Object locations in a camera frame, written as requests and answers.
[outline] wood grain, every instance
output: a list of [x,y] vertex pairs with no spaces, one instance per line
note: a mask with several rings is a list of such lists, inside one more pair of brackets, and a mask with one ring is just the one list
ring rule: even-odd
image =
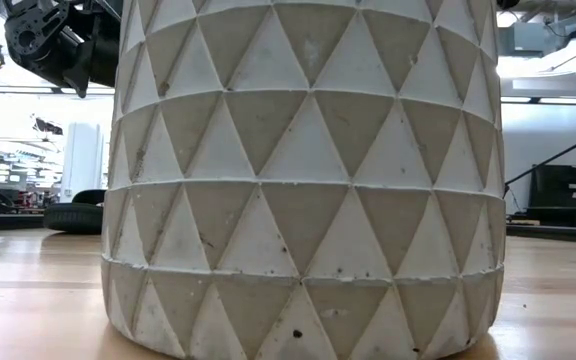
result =
[[[108,325],[99,239],[0,233],[0,360],[169,359]],[[576,243],[508,239],[490,334],[451,360],[576,360]]]

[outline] white pillar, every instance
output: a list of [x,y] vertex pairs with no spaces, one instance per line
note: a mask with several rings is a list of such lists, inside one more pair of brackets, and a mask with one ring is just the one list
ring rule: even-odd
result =
[[68,203],[78,192],[101,187],[103,138],[101,127],[89,123],[68,126],[60,202]]
[[102,265],[119,331],[199,360],[436,359],[486,334],[493,0],[123,14]]

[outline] wooden tabletop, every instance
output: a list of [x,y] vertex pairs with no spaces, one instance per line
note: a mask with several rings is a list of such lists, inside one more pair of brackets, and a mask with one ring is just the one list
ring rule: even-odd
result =
[[[106,319],[98,237],[0,233],[0,360],[169,359]],[[576,243],[508,239],[497,323],[473,360],[576,360]]]

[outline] concrete planter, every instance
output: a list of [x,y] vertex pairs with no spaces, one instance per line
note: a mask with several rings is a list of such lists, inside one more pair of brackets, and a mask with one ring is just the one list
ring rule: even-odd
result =
[[489,0],[129,1],[108,315],[179,358],[435,359],[492,324]]

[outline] wooden table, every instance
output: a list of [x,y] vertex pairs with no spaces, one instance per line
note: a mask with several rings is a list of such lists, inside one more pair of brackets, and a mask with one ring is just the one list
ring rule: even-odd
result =
[[[98,251],[97,237],[0,233],[0,360],[168,359],[108,325]],[[500,311],[451,359],[576,360],[576,243],[508,239]]]

